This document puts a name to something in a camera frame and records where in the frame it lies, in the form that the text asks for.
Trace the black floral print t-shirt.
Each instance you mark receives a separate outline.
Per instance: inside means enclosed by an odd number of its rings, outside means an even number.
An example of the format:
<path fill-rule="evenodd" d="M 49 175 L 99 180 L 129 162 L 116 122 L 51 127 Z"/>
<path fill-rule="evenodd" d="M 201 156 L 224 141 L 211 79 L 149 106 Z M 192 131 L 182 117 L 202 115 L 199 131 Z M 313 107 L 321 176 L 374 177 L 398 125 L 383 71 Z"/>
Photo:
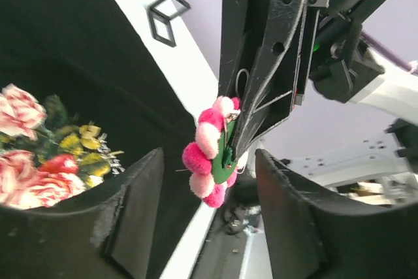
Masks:
<path fill-rule="evenodd" d="M 115 0 L 1 0 L 1 84 L 57 95 L 98 123 L 124 172 L 154 149 L 164 172 L 145 278 L 168 263 L 199 202 L 179 172 L 195 122 Z"/>

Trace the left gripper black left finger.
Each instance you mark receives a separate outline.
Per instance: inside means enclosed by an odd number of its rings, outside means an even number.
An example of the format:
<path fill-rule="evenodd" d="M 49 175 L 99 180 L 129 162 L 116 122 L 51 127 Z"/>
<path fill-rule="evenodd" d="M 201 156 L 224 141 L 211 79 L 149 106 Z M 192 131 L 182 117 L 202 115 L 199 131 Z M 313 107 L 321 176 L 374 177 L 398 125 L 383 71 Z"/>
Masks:
<path fill-rule="evenodd" d="M 52 208 L 1 208 L 2 278 L 145 278 L 163 179 L 154 149 Z"/>

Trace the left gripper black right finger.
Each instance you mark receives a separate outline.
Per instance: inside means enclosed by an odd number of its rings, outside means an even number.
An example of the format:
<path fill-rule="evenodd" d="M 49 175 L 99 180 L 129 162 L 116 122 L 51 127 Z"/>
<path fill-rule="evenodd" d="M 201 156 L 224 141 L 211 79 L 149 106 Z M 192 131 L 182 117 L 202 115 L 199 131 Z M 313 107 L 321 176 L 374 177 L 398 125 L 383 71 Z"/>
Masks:
<path fill-rule="evenodd" d="M 347 198 L 256 152 L 274 278 L 416 278 L 417 205 Z"/>

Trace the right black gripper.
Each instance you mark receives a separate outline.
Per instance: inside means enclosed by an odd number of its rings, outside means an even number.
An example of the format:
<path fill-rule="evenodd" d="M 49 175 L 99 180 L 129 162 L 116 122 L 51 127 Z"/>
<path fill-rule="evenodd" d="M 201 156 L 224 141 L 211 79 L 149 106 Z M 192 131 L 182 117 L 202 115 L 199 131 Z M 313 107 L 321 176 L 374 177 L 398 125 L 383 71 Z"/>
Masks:
<path fill-rule="evenodd" d="M 239 158 L 304 100 L 319 10 L 329 0 L 222 0 L 218 94 L 239 96 Z"/>

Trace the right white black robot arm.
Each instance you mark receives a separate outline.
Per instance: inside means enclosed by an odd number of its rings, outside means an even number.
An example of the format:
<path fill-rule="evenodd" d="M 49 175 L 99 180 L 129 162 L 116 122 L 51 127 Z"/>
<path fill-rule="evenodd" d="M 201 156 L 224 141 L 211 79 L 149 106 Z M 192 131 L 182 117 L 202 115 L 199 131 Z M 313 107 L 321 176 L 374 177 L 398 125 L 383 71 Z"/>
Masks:
<path fill-rule="evenodd" d="M 382 134 L 290 168 L 324 186 L 417 174 L 417 77 L 363 32 L 386 0 L 223 0 L 218 93 L 240 99 L 217 162 L 231 170 L 303 101 L 308 82 L 340 103 L 396 116 Z"/>

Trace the pink flower brooch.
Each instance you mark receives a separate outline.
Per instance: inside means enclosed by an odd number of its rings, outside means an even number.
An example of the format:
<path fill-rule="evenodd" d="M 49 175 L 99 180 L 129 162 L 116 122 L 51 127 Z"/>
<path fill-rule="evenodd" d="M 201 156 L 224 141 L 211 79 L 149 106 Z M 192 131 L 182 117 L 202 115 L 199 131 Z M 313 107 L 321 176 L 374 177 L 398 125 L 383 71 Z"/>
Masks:
<path fill-rule="evenodd" d="M 195 139 L 182 153 L 182 161 L 191 172 L 190 190 L 206 205 L 219 208 L 225 201 L 227 189 L 244 170 L 248 153 L 237 158 L 229 146 L 235 124 L 240 116 L 238 92 L 234 97 L 219 96 L 213 100 L 211 87 L 193 87 L 186 109 L 197 123 Z"/>

